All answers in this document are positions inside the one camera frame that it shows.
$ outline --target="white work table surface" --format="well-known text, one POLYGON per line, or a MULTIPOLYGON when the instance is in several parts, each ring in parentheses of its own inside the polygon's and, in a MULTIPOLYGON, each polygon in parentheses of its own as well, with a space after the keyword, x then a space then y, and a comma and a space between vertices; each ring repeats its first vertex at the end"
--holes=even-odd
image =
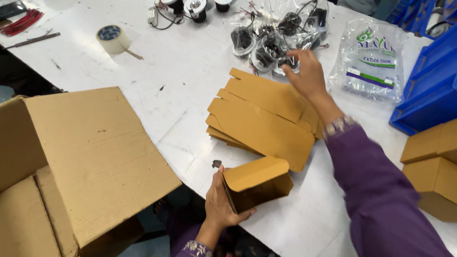
MULTIPOLYGON (((234 167, 259 158, 228 147, 205 132, 207 107, 219 88, 225 87, 232 67, 247 72, 247 63, 232 54, 229 30, 222 19, 247 9, 238 0, 226 14, 215 10, 213 0, 207 20, 173 25, 165 31, 147 23, 153 0, 28 0, 31 8, 45 13, 27 33, 0 35, 7 47, 48 30, 62 35, 10 51, 48 81, 66 91, 118 86, 132 105, 143 126, 178 177, 205 197, 216 171, 213 160, 234 167), (144 60, 122 53, 108 55, 95 38, 105 25, 124 28, 131 40, 130 51, 144 60)), ((324 43, 330 48, 316 52, 326 80, 333 68, 341 35, 347 21, 367 16, 329 3, 330 33, 324 43)), ((159 16, 159 27, 169 21, 159 16)), ((404 79, 409 77, 417 56, 431 40, 409 33, 404 45, 404 79)), ((369 137, 378 142, 389 159, 399 162, 407 136, 388 124, 393 107, 347 94, 334 94, 341 109, 355 117, 369 137)), ((258 206, 258 212, 242 223, 249 233, 283 257, 356 256, 349 235, 350 219, 344 193, 333 178, 333 166, 324 141, 314 144, 301 173, 291 173, 294 187, 288 197, 258 206)), ((448 249, 457 254, 457 224, 443 223, 426 214, 448 249)))

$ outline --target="packing tape roll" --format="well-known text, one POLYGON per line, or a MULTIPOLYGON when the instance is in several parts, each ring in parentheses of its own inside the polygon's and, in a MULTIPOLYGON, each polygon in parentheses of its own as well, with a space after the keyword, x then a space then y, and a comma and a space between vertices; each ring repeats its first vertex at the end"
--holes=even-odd
POLYGON ((130 39, 118 25, 109 25, 99 29, 95 37, 109 54, 120 54, 130 47, 130 39))

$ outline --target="purple sleeve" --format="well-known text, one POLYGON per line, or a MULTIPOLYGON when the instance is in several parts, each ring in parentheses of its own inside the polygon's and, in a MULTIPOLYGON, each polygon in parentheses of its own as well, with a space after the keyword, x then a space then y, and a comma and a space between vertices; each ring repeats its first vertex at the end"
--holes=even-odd
POLYGON ((213 253, 206 245, 190 240, 176 257, 213 257, 213 253))
POLYGON ((351 239, 360 257, 452 257, 417 207, 419 194, 406 176, 349 117, 323 132, 345 191, 351 239))

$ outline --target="printed plastic bag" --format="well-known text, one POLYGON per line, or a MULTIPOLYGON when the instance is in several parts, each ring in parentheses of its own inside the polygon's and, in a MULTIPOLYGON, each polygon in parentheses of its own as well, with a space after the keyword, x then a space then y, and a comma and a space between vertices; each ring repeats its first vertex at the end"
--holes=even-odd
POLYGON ((384 21, 349 21, 328 87, 377 101, 400 102, 404 88, 401 51, 407 39, 402 29, 384 21))

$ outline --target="open cardboard box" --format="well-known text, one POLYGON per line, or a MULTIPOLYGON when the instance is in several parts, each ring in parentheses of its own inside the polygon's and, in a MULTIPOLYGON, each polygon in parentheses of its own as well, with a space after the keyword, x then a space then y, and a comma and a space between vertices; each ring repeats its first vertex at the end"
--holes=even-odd
POLYGON ((400 161, 408 164, 437 156, 457 163, 457 119, 409 137, 400 161))
POLYGON ((322 127, 318 115, 290 84, 232 69, 206 119, 207 132, 227 145, 286 159, 300 172, 322 127))
POLYGON ((289 195, 293 182, 288 171, 286 160, 271 156, 226 169, 222 175, 232 210, 239 214, 289 195))
POLYGON ((457 222, 457 164, 436 157, 407 164, 403 173, 421 195, 419 208, 442 221, 457 222))
POLYGON ((117 87, 18 96, 0 121, 2 256, 117 256, 181 185, 117 87))

